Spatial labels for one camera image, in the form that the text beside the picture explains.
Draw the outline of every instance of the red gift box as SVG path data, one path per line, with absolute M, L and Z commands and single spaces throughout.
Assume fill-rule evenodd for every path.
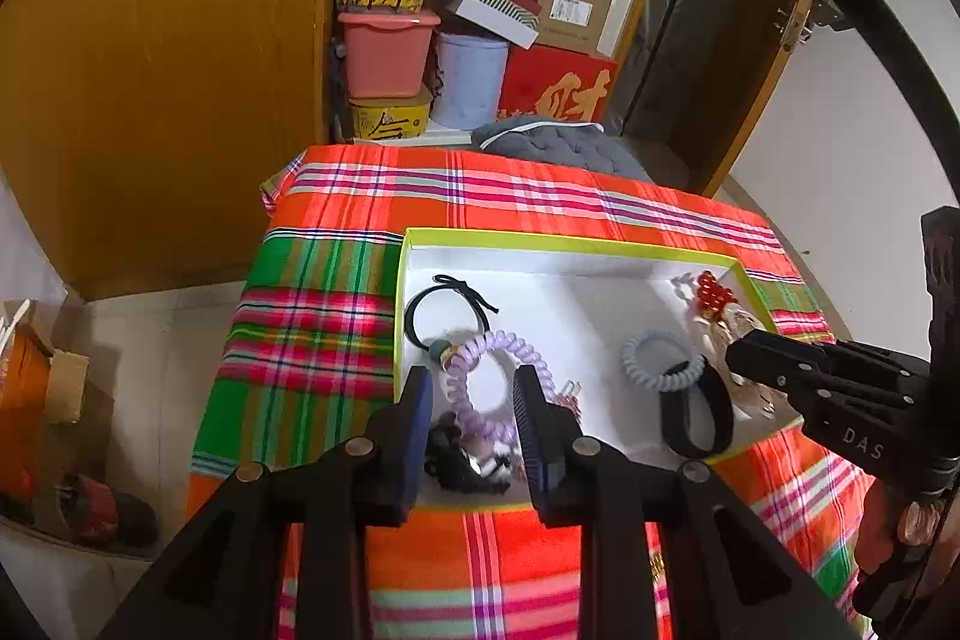
M 616 69 L 616 61 L 598 53 L 586 55 L 545 44 L 524 49 L 511 44 L 497 116 L 598 121 Z

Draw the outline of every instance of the gray cushion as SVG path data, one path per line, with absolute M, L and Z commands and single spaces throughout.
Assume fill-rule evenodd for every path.
M 523 126 L 544 122 L 525 130 Z M 549 121 L 539 116 L 520 116 L 477 128 L 470 135 L 474 148 L 490 138 L 499 137 L 483 147 L 484 152 L 517 158 L 521 161 L 539 161 L 577 167 L 600 175 L 617 175 L 641 182 L 652 180 L 630 152 L 616 137 L 610 137 L 597 125 L 575 125 Z

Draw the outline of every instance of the black elastic band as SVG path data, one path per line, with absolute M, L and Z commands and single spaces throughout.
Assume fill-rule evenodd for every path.
M 690 441 L 690 391 L 700 389 L 713 416 L 713 445 L 709 450 Z M 661 435 L 670 450 L 685 458 L 707 458 L 723 453 L 733 441 L 733 405 L 723 378 L 707 363 L 695 386 L 661 395 Z
M 488 304 L 483 296 L 479 295 L 479 293 L 469 287 L 466 280 L 457 280 L 456 277 L 450 277 L 448 274 L 435 274 L 433 279 L 434 282 L 438 283 L 439 285 L 421 290 L 421 292 L 419 292 L 410 300 L 410 303 L 407 305 L 407 309 L 403 311 L 403 333 L 407 335 L 407 339 L 414 343 L 416 347 L 419 347 L 419 349 L 429 350 L 429 348 L 424 345 L 414 331 L 414 311 L 416 311 L 416 305 L 419 305 L 419 303 L 424 300 L 424 296 L 426 296 L 427 293 L 435 292 L 435 290 L 455 290 L 455 292 L 459 293 L 459 295 L 467 300 L 467 304 L 469 304 L 474 313 L 476 313 L 477 321 L 483 327 L 481 329 L 481 333 L 488 332 L 490 330 L 490 321 L 488 321 L 487 314 L 484 313 L 482 307 L 486 307 L 491 311 L 491 313 L 499 313 L 499 310 L 493 305 Z

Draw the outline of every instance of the hand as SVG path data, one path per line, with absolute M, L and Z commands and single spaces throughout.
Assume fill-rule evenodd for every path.
M 915 501 L 906 501 L 894 489 L 876 480 L 863 500 L 860 533 L 853 549 L 857 565 L 868 575 L 874 574 L 893 554 L 895 535 L 904 545 L 929 544 L 942 512 L 942 501 L 921 506 Z M 919 598 L 929 596 L 943 584 L 958 554 L 960 497 L 954 501 L 947 524 L 930 554 L 917 589 Z

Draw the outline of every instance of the door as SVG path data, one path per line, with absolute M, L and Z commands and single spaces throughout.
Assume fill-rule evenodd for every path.
M 332 0 L 3 0 L 0 167 L 86 299 L 246 276 L 325 141 Z
M 614 127 L 642 163 L 664 172 L 664 184 L 712 196 L 808 36 L 812 4 L 633 0 L 617 49 Z

